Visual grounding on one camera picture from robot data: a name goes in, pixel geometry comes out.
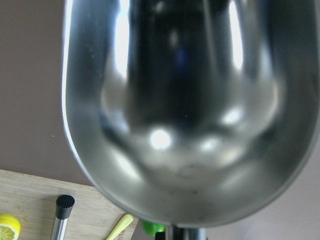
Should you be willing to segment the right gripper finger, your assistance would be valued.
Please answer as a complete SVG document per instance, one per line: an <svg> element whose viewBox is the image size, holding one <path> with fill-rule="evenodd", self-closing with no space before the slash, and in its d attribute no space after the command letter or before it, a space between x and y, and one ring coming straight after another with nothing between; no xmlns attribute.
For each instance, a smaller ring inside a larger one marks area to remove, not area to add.
<svg viewBox="0 0 320 240"><path fill-rule="evenodd" d="M155 240L166 240L166 233L163 232L157 232L154 236Z"/></svg>

